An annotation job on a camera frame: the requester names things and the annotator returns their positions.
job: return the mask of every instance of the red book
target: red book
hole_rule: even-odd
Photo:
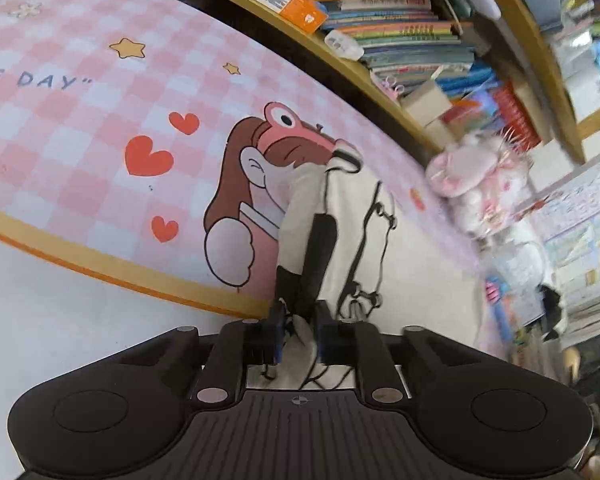
[[[541,140],[524,105],[513,92],[511,81],[491,92],[493,100],[498,104],[502,120],[513,129],[512,140],[518,153],[528,152],[540,144]]]

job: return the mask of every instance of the cartoon character print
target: cartoon character print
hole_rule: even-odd
[[[231,130],[204,227],[206,261],[216,278],[268,300],[291,175],[306,162],[326,164],[335,143],[320,124],[305,123],[281,103],[267,104],[264,116],[247,117]]]

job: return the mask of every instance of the yellow star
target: yellow star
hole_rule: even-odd
[[[240,69],[231,63],[225,63],[222,68],[224,68],[229,74],[242,75],[240,74]]]
[[[109,48],[118,53],[120,59],[125,59],[125,57],[144,57],[143,50],[145,47],[144,43],[135,43],[127,38],[122,38],[119,42],[109,45]]]

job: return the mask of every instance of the pink checkered pattern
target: pink checkered pattern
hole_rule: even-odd
[[[40,13],[14,18],[21,4]],[[145,58],[119,59],[121,38]],[[238,66],[231,75],[222,66]],[[276,54],[176,0],[0,0],[0,210],[52,234],[213,286],[202,216],[237,121],[279,101],[307,123],[357,146],[396,198],[458,263],[475,270],[471,243],[446,220],[423,171],[340,98]],[[24,71],[28,86],[16,83]],[[39,85],[53,75],[52,88]],[[62,90],[62,76],[76,77]],[[191,136],[170,112],[196,114]],[[130,176],[128,141],[151,137],[174,156],[171,171]],[[416,208],[415,188],[426,206]],[[153,236],[154,216],[175,220],[177,243]]]

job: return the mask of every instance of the stuffed animal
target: stuffed animal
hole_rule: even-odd
[[[528,170],[503,138],[467,134],[433,158],[426,177],[435,193],[448,198],[456,226],[481,238],[508,225]]]

